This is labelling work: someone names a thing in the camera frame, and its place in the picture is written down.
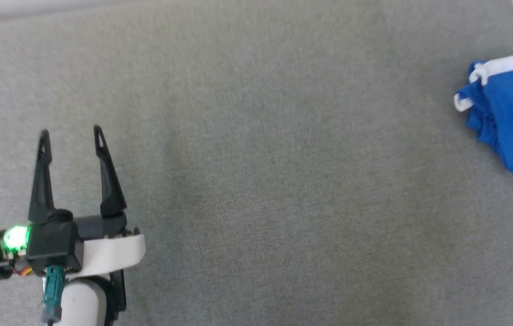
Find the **grey fabric sofa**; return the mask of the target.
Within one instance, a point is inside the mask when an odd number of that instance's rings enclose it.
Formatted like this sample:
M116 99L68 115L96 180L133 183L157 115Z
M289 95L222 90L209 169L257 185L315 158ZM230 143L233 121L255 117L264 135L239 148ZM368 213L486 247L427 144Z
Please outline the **grey fabric sofa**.
M509 0L165 0L0 21L0 229L38 134L146 237L114 326L513 326L513 175L453 95Z

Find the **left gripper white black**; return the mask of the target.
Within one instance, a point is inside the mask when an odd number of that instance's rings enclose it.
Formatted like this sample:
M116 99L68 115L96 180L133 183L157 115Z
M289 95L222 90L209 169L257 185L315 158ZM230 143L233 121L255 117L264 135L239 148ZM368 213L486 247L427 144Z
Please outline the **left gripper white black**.
M114 273L138 264L146 253L144 235L126 227L124 211L127 204L101 126L94 126L94 136L95 153L100 161L101 216L73 217L84 241L83 268L77 273L66 272L67 277ZM37 276L27 264L26 249L31 225L47 223L48 217L56 210L49 170L51 161L50 136L48 130L44 129L38 139L29 223L0 230L0 280L17 274Z

